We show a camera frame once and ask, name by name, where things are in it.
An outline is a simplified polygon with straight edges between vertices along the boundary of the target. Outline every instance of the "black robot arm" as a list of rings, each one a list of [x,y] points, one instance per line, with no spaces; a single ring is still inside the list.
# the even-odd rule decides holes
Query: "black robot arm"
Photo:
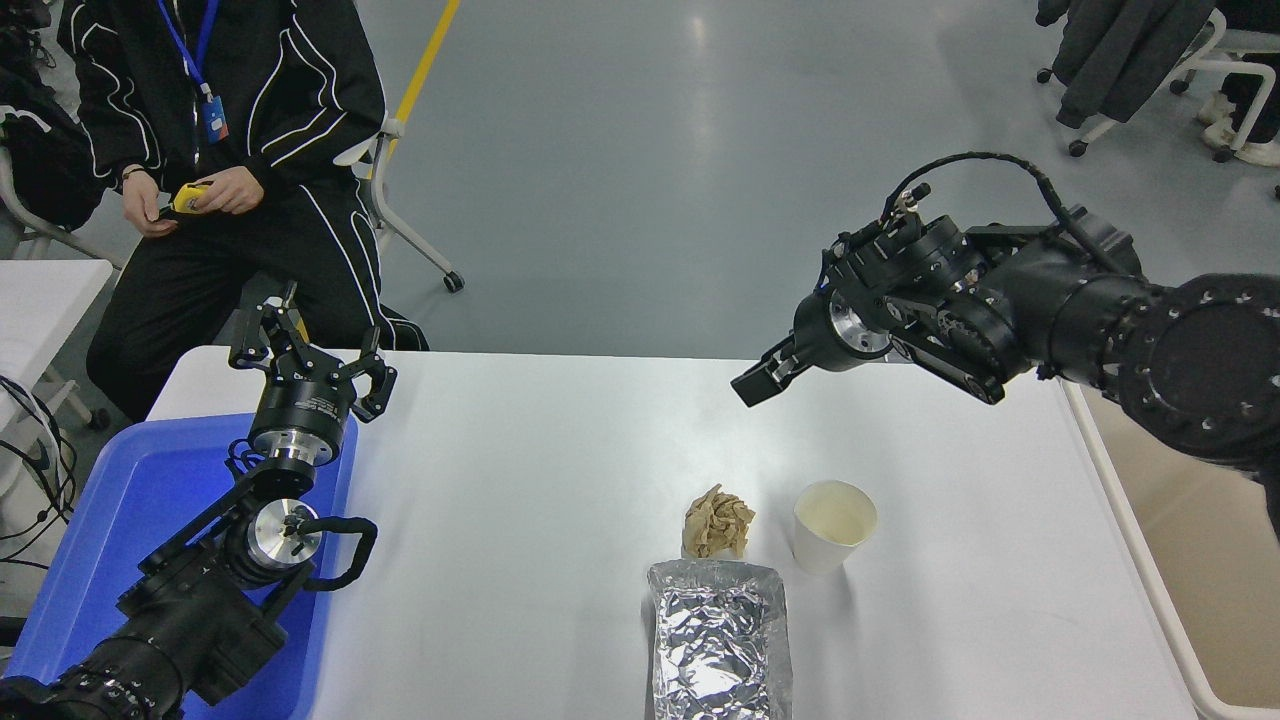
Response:
[[[0,719],[177,720],[195,692],[216,705],[244,687],[284,646],[280,612],[303,591],[326,592],[360,577],[378,528],[364,518],[319,518],[300,498],[315,469],[338,457],[349,413],[371,420],[396,380],[370,331],[360,359],[343,364],[312,347],[292,304],[265,302],[232,348],[233,368],[266,373],[248,438],[232,443],[233,483],[151,552],[118,607],[124,625],[55,682],[0,680]],[[357,398],[352,380],[371,378]],[[247,442],[252,451],[237,455]],[[323,533],[360,536],[351,566],[316,578]],[[271,588],[261,603],[244,591]]]
[[[916,204],[929,188],[908,184],[970,158],[1030,172],[1056,220],[925,223]],[[1280,533],[1280,277],[1153,284],[1128,233],[1062,208],[1029,163],[955,155],[913,173],[879,219],[823,251],[792,332],[732,386],[755,405],[809,368],[847,370],[891,348],[987,404],[1032,368],[1094,387],[1165,445],[1266,486]]]

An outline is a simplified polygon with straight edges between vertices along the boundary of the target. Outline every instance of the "foil-wrapped package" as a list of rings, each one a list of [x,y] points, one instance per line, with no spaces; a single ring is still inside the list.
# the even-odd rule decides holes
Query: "foil-wrapped package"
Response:
[[[657,720],[790,720],[782,578],[727,560],[649,568]]]

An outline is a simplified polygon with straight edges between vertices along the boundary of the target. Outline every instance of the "white paper cup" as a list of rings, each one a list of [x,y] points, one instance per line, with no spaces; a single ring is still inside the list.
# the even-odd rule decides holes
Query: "white paper cup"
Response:
[[[791,553],[800,568],[824,575],[840,568],[855,547],[876,532],[876,503],[867,493],[840,480],[806,487],[792,510]]]

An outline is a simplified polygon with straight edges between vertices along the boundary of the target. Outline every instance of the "white sneaker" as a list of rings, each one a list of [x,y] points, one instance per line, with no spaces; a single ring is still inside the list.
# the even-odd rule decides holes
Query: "white sneaker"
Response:
[[[1280,168],[1280,143],[1271,142],[1245,142],[1235,151],[1235,156],[1251,165],[1263,168]]]
[[[1231,129],[1231,118],[1216,120],[1201,133],[1201,141],[1213,150],[1226,147],[1233,140],[1235,140],[1235,131]]]
[[[1226,95],[1215,90],[1208,96],[1208,100],[1204,101],[1204,105],[1201,106],[1199,111],[1196,113],[1196,119],[1202,126],[1211,126],[1230,115],[1233,110],[1235,110],[1235,102],[1229,101]]]

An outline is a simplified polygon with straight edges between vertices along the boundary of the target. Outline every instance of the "id badge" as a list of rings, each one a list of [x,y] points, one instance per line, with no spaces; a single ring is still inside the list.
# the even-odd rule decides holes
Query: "id badge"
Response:
[[[230,135],[230,131],[227,129],[227,113],[223,111],[220,96],[215,95],[212,100],[201,104],[200,123],[205,127],[205,136],[210,145],[215,145]]]

